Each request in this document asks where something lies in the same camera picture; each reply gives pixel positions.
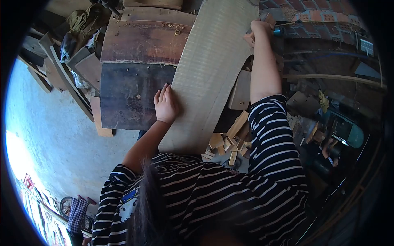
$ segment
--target dark hair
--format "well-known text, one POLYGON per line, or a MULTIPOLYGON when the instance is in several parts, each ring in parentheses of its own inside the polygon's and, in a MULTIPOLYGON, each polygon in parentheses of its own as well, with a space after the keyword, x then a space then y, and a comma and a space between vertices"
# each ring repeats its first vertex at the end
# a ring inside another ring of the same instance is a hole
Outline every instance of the dark hair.
POLYGON ((154 165, 142 165, 144 178, 138 190, 138 201, 128 220, 128 246, 170 246, 176 236, 170 224, 165 202, 158 189, 154 165))

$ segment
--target black and white striped shirt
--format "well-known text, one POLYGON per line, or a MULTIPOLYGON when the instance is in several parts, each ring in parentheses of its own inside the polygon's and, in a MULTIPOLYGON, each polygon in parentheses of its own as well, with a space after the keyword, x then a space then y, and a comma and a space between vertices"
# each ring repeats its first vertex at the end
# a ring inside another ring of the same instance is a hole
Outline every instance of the black and white striped shirt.
MULTIPOLYGON (((285 107, 286 98, 279 94, 252 105, 248 174, 190 156, 159 154, 152 159, 179 244, 219 217, 236 221, 262 245, 288 244, 306 218, 308 192, 285 107)), ((115 167, 102 188, 93 245, 126 243, 126 221, 142 178, 123 165, 115 167)))

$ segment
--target checkered cloth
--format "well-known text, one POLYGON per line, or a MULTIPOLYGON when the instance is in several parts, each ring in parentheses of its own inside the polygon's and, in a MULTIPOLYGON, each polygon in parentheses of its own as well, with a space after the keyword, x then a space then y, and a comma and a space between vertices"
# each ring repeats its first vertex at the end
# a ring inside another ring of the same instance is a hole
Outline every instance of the checkered cloth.
POLYGON ((82 223, 85 220, 85 214, 89 203, 84 199, 73 198, 71 203, 70 218, 67 224, 67 230, 73 233, 81 234, 82 223))

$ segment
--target person's left hand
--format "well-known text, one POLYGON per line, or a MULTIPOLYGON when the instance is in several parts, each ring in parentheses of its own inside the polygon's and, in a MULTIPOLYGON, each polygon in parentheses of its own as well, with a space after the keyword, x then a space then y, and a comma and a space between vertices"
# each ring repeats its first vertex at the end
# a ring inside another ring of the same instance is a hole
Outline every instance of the person's left hand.
POLYGON ((157 120, 170 125, 175 121, 179 113, 179 106, 171 90, 171 85, 166 83, 162 90, 156 92, 154 108, 157 120))

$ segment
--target sunlit floor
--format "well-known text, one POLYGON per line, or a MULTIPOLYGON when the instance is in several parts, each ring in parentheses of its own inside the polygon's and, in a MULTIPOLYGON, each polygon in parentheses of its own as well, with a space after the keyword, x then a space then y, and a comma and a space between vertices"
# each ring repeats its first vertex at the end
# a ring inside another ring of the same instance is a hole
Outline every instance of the sunlit floor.
MULTIPOLYGON (((18 179, 28 173, 39 190, 60 201, 89 196, 99 201, 101 187, 135 143, 138 131, 117 130, 100 137, 68 91, 47 94, 17 60, 6 102, 6 142, 18 179)), ((89 206, 96 214, 98 205, 89 206)))

